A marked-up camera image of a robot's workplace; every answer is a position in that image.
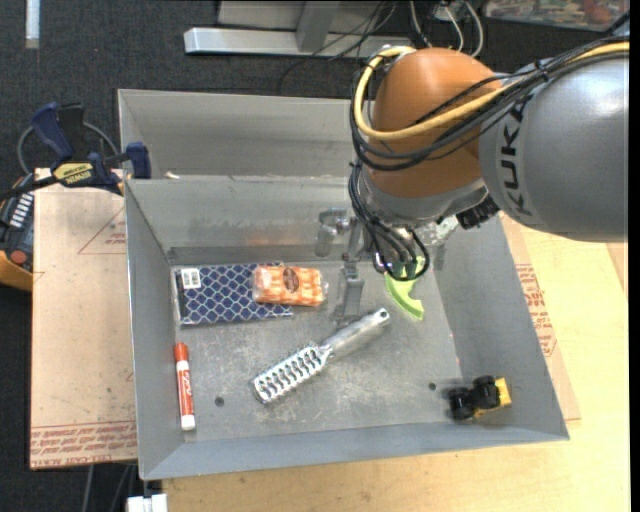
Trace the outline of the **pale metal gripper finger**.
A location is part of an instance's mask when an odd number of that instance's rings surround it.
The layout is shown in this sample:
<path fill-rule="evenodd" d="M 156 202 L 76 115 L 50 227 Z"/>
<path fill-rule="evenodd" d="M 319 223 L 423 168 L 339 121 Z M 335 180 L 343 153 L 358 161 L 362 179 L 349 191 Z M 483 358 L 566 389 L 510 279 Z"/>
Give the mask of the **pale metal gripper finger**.
<path fill-rule="evenodd" d="M 336 304 L 332 312 L 332 319 L 337 325 L 346 324 L 359 315 L 364 279 L 361 277 L 359 259 L 348 252 L 343 254 L 337 288 Z"/>
<path fill-rule="evenodd" d="M 336 236 L 343 235 L 350 229 L 350 219 L 345 208 L 329 208 L 319 213 L 320 224 L 314 247 L 315 255 L 327 257 Z"/>

